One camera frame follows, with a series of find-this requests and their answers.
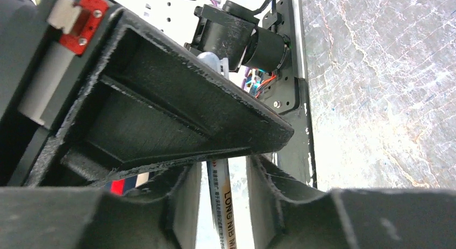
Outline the clear capped blue pen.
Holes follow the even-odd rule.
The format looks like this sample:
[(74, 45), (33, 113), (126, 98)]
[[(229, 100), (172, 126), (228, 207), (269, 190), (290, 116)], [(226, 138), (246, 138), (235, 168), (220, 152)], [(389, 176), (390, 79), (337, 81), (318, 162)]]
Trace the clear capped blue pen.
[(217, 159), (206, 163), (213, 224), (221, 248), (237, 248), (230, 182), (229, 160)]

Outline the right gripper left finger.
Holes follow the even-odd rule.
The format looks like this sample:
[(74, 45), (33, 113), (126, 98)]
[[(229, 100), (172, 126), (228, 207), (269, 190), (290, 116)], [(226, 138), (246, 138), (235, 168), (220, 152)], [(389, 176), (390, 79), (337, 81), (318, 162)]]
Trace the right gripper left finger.
[(1, 248), (194, 248), (201, 164), (125, 196), (99, 188), (1, 189)]

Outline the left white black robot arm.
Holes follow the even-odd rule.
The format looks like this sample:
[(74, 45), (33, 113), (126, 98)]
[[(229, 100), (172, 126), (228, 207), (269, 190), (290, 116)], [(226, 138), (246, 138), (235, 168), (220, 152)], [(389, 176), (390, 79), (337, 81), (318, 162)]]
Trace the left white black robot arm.
[(1, 185), (102, 186), (276, 152), (294, 134), (202, 61), (266, 48), (250, 10), (197, 7), (180, 45), (115, 0), (1, 0)]

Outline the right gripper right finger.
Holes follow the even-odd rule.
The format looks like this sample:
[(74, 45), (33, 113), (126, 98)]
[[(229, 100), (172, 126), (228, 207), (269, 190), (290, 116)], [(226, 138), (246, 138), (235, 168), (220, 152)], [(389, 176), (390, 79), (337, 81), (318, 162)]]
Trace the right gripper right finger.
[(309, 187), (247, 158), (255, 248), (455, 248), (455, 191)]

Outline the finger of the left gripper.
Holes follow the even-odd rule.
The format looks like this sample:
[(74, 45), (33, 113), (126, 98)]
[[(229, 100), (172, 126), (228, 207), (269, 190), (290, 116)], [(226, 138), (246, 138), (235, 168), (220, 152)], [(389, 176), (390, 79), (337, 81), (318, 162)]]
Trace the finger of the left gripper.
[(135, 13), (114, 6), (44, 112), (25, 185), (102, 186), (144, 172), (269, 153), (290, 124)]

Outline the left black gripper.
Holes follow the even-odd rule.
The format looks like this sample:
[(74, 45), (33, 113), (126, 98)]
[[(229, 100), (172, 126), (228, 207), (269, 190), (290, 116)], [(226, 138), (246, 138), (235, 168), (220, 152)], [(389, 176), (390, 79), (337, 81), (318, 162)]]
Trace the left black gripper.
[(87, 44), (69, 65), (58, 56), (63, 79), (45, 106), (46, 121), (19, 110), (38, 70), (58, 44), (60, 32), (47, 22), (57, 0), (1, 0), (1, 185), (102, 186), (121, 179), (119, 161), (83, 138), (96, 117), (119, 97), (96, 73), (102, 49), (118, 23), (122, 7), (114, 0), (83, 4)]

